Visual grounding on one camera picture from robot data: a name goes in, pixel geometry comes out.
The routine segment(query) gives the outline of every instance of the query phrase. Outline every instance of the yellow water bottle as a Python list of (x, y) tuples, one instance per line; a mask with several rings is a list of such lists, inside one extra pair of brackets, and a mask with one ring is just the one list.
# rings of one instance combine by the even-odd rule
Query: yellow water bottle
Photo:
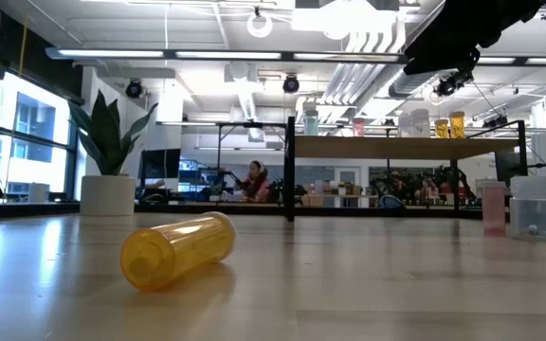
[(205, 213), (186, 222), (134, 232), (123, 243), (119, 264), (138, 289), (159, 290), (199, 265), (225, 259), (233, 250), (235, 235), (227, 215)]

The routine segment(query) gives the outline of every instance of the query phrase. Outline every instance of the plastic container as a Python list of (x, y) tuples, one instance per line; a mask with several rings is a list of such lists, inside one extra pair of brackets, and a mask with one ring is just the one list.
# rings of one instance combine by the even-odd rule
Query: plastic container
[(366, 132), (366, 120), (363, 118), (353, 119), (353, 136), (363, 137)]
[(483, 231), (486, 236), (504, 236), (506, 233), (504, 189), (505, 183), (501, 181), (482, 184)]
[(546, 176), (513, 177), (511, 193), (511, 226), (507, 228), (507, 236), (546, 241)]
[(228, 216), (218, 212), (141, 229), (123, 243), (121, 271), (138, 289), (159, 290), (199, 265), (226, 258), (233, 250), (235, 234)]
[(399, 137), (414, 137), (414, 126), (412, 117), (408, 113), (403, 113), (397, 119), (397, 128)]
[(450, 137), (464, 138), (464, 112), (450, 114)]
[(437, 138), (450, 138), (447, 131), (447, 119), (438, 119), (435, 121), (435, 136)]
[(414, 137), (431, 137), (431, 124), (428, 121), (428, 110), (417, 109), (410, 113)]
[(304, 113), (304, 134), (319, 135), (319, 113), (317, 110), (308, 110)]

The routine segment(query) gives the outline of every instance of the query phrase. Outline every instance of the wooden shelf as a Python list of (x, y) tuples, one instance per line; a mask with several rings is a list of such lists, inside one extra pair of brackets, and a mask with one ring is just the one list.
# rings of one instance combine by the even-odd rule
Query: wooden shelf
[(296, 157), (461, 160), (517, 146), (517, 139), (296, 136)]

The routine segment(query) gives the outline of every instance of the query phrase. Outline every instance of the table surface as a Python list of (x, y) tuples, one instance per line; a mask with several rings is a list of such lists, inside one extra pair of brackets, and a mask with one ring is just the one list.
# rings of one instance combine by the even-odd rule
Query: table surface
[(190, 217), (0, 221), (0, 340), (546, 339), (546, 242), (454, 219), (231, 216), (228, 259), (138, 292), (125, 238)]

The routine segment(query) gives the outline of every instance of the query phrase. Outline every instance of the monitor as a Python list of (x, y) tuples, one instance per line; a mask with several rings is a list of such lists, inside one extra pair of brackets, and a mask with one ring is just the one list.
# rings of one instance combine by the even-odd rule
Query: monitor
[(497, 164), (497, 178), (506, 184), (507, 187), (511, 186), (511, 178), (519, 176), (519, 153), (513, 151), (502, 151), (495, 153), (495, 159)]
[(172, 179), (178, 177), (180, 149), (142, 151), (138, 177), (140, 185), (145, 179)]

